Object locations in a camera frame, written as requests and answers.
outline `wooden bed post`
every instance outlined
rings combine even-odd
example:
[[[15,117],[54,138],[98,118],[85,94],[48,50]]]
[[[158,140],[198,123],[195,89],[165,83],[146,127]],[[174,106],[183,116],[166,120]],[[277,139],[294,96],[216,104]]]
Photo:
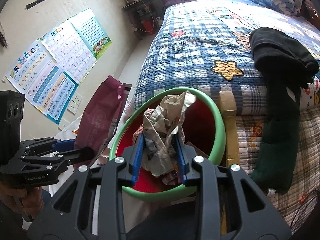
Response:
[[[239,164],[239,145],[236,126],[236,101],[232,91],[220,91],[218,108],[220,110],[224,126],[226,129],[226,149],[223,162],[226,167],[231,164]],[[223,205],[221,217],[221,234],[227,233],[226,211]]]

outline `yellow star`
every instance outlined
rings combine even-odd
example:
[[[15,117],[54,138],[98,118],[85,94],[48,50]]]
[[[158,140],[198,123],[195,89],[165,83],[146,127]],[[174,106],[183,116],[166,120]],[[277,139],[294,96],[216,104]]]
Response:
[[[221,60],[215,60],[215,67],[211,70],[215,73],[221,74],[226,80],[230,81],[233,76],[243,76],[241,69],[237,68],[237,63],[235,61],[224,62]]]

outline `poster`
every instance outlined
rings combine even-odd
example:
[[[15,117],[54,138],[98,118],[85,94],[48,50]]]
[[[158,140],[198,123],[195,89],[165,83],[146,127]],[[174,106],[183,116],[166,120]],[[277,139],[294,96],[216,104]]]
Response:
[[[102,29],[91,9],[87,9],[70,18],[88,48],[98,59],[111,44],[109,36]]]
[[[50,120],[59,123],[77,84],[40,41],[32,43],[15,61],[7,79]]]
[[[69,20],[39,40],[78,85],[96,63],[96,58]]]

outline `camera lens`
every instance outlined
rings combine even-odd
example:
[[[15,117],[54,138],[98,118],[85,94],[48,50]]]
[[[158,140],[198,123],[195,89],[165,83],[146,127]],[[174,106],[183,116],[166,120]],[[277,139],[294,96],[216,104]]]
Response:
[[[16,117],[18,115],[18,113],[19,113],[19,104],[16,103],[16,106],[14,108],[14,117]]]
[[[12,104],[9,105],[9,109],[8,109],[8,117],[10,118],[12,115]]]

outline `human hand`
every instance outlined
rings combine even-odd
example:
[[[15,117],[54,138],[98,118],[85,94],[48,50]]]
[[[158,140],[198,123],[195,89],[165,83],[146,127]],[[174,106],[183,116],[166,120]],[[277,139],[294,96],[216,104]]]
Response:
[[[0,200],[2,203],[14,212],[20,214],[19,208],[13,198],[13,196],[17,196],[21,199],[23,211],[27,215],[31,215],[33,219],[42,211],[44,206],[41,191],[41,187],[35,187],[28,190],[25,188],[12,189],[3,182],[0,182]]]

